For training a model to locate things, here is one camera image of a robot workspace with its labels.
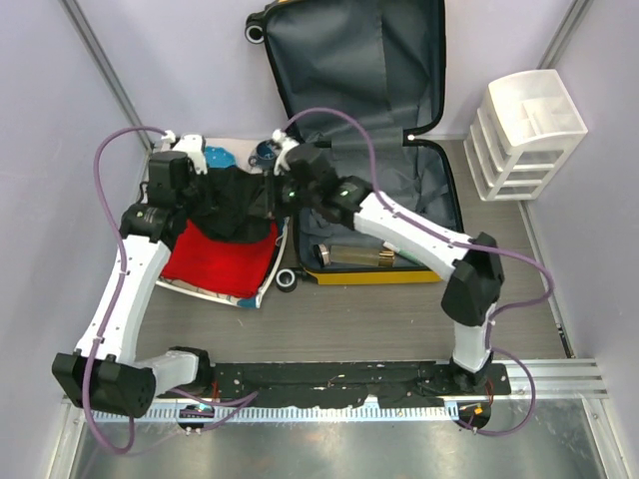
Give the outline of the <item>red item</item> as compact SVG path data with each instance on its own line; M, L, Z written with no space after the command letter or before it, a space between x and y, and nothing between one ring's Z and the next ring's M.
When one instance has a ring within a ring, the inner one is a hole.
M161 278L238 298L254 296L270 269L279 229L267 222L257 242L224 242L207 238L191 221L179 236Z

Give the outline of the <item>teal Doraemon towel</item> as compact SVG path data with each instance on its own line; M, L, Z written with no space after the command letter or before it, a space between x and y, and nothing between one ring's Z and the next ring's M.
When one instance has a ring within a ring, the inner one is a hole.
M257 242L207 238L188 223L156 285L224 305L258 309L274 283L289 235L289 221L270 222Z

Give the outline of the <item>yellow Pikachu hard suitcase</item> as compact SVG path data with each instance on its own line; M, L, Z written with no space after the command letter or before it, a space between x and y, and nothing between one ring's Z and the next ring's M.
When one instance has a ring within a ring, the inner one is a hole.
M443 147L428 133L444 110L441 1L273 1L248 15L288 132L324 147L341 176L378 180L405 208L453 231L463 221Z

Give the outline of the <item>green white tube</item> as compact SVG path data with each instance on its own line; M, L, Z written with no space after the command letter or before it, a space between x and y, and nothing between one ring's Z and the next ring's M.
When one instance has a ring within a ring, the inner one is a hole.
M382 246L384 248L386 248L386 249L389 249L389 250L393 251L395 254L397 254L397 255L399 255L399 256L407 259L407 260L410 260L411 262L413 262L415 264L421 264L421 261L418 258L416 258L413 254L409 253L408 251L406 251L404 249L399 248L398 246L395 246L394 244L392 244L392 243L390 243L388 241L385 241L382 244Z

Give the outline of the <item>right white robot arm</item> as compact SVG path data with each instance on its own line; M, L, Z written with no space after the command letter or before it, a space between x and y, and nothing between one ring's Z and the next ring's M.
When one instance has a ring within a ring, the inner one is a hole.
M445 281L441 308L454 330L449 376L461 393L481 390L493 358L487 339L489 316L504 282L501 261L492 252L494 238L448 230L360 177L339 176L320 148L301 144L281 131L267 144L276 154L272 167L276 212L311 210L331 224L387 241Z

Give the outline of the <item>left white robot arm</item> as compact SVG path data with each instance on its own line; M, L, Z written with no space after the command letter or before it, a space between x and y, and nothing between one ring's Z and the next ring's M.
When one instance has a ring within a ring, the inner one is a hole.
M96 313L75 350L59 353L52 373L77 407L140 418L155 397L180 387L205 396L213 384L209 354L175 346L138 360L137 339L157 279L168 263L187 215L205 196L203 152L172 150L149 161L147 199L122 216L123 241Z

